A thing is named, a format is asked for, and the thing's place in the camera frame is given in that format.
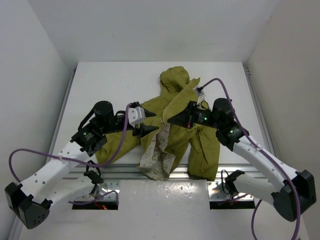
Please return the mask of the olive green hooded jacket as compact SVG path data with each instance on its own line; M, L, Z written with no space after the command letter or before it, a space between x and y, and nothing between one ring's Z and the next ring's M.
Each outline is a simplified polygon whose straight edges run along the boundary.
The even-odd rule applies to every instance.
M164 181L189 151L187 172L196 179L214 181L220 157L216 130L199 124L188 129L168 123L168 119L180 113L189 101L198 100L193 88L199 82L198 78L191 79L182 66L162 72L160 95L142 103L142 107L156 113L156 116L146 118L144 124L159 129L142 138L127 131L123 142L121 132L107 135L106 144L95 154L98 163L114 162L142 146L143 154L137 167L149 178Z

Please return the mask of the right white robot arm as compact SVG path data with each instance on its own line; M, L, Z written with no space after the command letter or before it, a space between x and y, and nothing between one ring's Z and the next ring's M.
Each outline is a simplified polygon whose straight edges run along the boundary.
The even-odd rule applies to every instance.
M216 129L218 141L231 152L251 163L267 179L256 179L242 170L236 170L225 179L231 195L246 193L272 205L287 221L294 222L316 203L314 176L298 171L270 154L256 143L246 129L235 121L233 110L226 98L218 98L213 108L201 109L190 101L180 113L170 117L168 123L190 129L195 124Z

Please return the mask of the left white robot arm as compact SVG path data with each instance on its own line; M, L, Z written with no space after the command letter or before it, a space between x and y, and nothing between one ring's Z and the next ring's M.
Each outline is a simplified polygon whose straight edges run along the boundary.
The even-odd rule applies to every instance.
M48 155L50 160L40 170L5 187L9 208L31 230L42 224L59 204L80 205L76 198L94 193L104 183L100 169L107 164L92 161L91 157L107 143L106 135L122 132L111 157L114 160L127 131L142 138L158 129L144 124L147 118L154 116L154 112L139 102L129 103L124 111L117 113L109 101L97 102L57 156Z

